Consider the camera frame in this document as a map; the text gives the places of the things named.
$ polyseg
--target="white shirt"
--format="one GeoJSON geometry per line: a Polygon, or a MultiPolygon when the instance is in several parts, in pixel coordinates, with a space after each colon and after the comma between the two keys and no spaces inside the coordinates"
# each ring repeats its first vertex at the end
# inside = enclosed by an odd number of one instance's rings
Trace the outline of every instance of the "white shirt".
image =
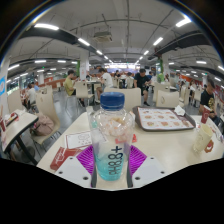
{"type": "Polygon", "coordinates": [[[105,79],[105,86],[106,87],[113,87],[113,80],[112,77],[109,73],[104,73],[103,74],[103,79],[105,79]]]}
{"type": "Polygon", "coordinates": [[[29,96],[30,104],[36,101],[36,92],[34,88],[29,89],[27,95],[29,96]]]}

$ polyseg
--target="cup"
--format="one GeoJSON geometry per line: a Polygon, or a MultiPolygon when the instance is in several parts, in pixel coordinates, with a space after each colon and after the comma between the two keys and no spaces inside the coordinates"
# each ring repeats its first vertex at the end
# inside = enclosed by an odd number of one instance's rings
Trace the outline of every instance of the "cup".
{"type": "Polygon", "coordinates": [[[205,150],[206,153],[211,152],[214,147],[214,142],[211,140],[212,136],[212,129],[207,124],[202,124],[194,142],[194,151],[201,152],[205,150]]]}
{"type": "Polygon", "coordinates": [[[210,114],[211,109],[207,106],[204,106],[204,111],[202,114],[202,118],[201,118],[201,123],[206,124],[209,114],[210,114]]]}

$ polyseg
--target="table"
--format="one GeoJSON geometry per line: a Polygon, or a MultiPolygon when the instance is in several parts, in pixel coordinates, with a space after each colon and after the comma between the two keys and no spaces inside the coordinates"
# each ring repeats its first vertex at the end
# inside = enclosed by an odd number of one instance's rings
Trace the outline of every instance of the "table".
{"type": "Polygon", "coordinates": [[[24,145],[22,139],[20,138],[20,135],[37,121],[38,117],[36,115],[24,112],[19,116],[19,121],[13,121],[8,127],[6,127],[7,147],[5,148],[5,150],[3,150],[3,152],[9,152],[11,150],[11,144],[16,140],[25,155],[31,160],[34,165],[37,165],[37,161],[27,150],[27,147],[24,145]]]}
{"type": "MultiPolygon", "coordinates": [[[[197,122],[201,120],[201,116],[192,116],[192,118],[197,122]]],[[[87,113],[83,113],[47,151],[37,167],[52,174],[55,173],[55,171],[50,168],[50,164],[60,146],[64,146],[64,135],[89,130],[87,113]]],[[[169,174],[177,172],[190,165],[220,159],[224,151],[223,144],[217,140],[214,134],[212,137],[212,140],[214,141],[212,152],[205,153],[203,151],[200,154],[195,153],[192,147],[197,135],[196,129],[159,133],[145,132],[135,124],[134,133],[137,136],[137,142],[133,143],[133,145],[139,148],[147,156],[156,157],[169,174]]],[[[123,179],[109,183],[102,180],[97,174],[96,188],[126,189],[126,173],[123,175],[123,179]]]]}

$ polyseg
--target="dark shirt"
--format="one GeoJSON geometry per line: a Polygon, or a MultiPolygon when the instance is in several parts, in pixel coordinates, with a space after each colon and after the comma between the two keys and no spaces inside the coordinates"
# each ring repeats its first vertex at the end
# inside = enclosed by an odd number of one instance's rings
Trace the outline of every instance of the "dark shirt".
{"type": "Polygon", "coordinates": [[[145,82],[149,82],[149,78],[145,75],[141,77],[140,73],[135,74],[135,80],[137,80],[137,87],[145,88],[145,82]]]}
{"type": "Polygon", "coordinates": [[[201,105],[205,105],[207,107],[209,107],[211,109],[210,113],[214,113],[214,105],[215,105],[215,100],[214,100],[214,95],[209,95],[208,92],[205,90],[202,94],[201,94],[201,105]]]}

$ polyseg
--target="backpack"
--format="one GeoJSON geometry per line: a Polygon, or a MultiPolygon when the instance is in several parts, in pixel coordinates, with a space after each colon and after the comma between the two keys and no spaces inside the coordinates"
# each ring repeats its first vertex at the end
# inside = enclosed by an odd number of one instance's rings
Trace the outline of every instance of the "backpack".
{"type": "Polygon", "coordinates": [[[39,120],[36,123],[34,134],[39,136],[49,135],[54,129],[54,122],[46,115],[36,114],[39,120]]]}

